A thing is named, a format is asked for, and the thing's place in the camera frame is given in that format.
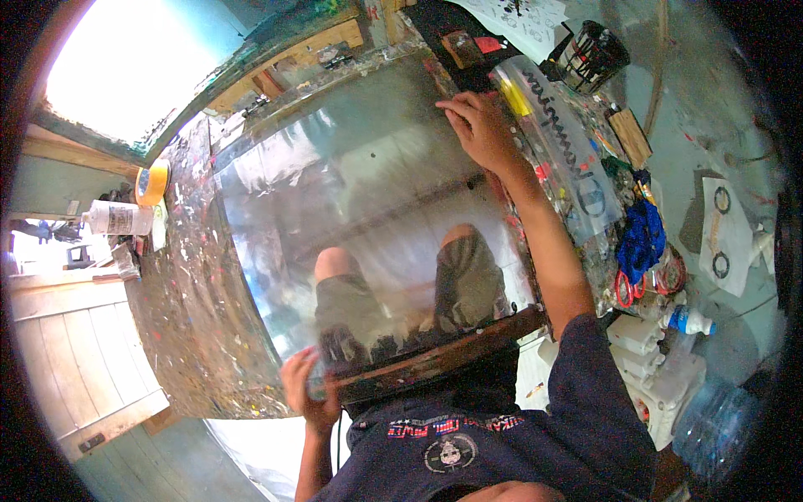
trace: masking tape roll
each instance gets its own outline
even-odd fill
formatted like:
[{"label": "masking tape roll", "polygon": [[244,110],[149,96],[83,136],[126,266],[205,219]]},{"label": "masking tape roll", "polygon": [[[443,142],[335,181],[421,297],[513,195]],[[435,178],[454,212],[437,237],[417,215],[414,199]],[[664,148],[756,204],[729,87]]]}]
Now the masking tape roll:
[{"label": "masking tape roll", "polygon": [[150,169],[140,167],[137,175],[137,204],[155,206],[165,195],[165,188],[170,178],[170,162],[157,159]]}]

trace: leg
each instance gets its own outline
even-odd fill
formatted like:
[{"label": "leg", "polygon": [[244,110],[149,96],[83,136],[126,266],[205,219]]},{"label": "leg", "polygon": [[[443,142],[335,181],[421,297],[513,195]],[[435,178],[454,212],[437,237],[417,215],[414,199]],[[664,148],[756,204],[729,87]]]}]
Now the leg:
[{"label": "leg", "polygon": [[502,271],[474,225],[451,228],[441,242],[435,278],[435,316],[442,333],[493,320],[504,295]]},{"label": "leg", "polygon": [[335,373],[367,364],[366,347],[379,338],[385,316],[360,264],[342,247],[330,247],[318,255],[314,276],[324,363]]}]

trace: electric cord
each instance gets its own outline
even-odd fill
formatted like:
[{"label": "electric cord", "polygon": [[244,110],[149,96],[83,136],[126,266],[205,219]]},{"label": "electric cord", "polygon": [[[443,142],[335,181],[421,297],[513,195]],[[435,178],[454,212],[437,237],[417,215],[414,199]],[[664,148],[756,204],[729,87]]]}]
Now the electric cord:
[{"label": "electric cord", "polygon": [[340,472],[340,429],[343,426],[343,408],[340,408],[340,419],[337,420],[337,469],[335,474]]}]

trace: shorts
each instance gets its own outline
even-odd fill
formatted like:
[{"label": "shorts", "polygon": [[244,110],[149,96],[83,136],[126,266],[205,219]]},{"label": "shorts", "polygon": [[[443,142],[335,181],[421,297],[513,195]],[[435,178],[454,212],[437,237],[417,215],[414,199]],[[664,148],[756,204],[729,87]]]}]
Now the shorts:
[{"label": "shorts", "polygon": [[334,374],[440,345],[507,313],[502,271],[476,229],[438,252],[432,329],[407,333],[402,347],[393,336],[396,323],[384,314],[361,273],[324,279],[316,294],[321,354]]}]

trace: knee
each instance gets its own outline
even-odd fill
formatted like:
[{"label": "knee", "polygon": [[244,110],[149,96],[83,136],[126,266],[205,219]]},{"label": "knee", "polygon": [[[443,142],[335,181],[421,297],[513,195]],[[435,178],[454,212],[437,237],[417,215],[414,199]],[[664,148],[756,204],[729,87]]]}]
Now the knee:
[{"label": "knee", "polygon": [[315,262],[315,282],[353,272],[354,258],[342,247],[328,247],[318,254]]},{"label": "knee", "polygon": [[441,241],[441,247],[446,246],[448,243],[456,240],[460,237],[467,237],[468,235],[479,233],[477,231],[477,227],[470,223],[460,223],[449,229],[446,235],[443,237],[443,241]]}]

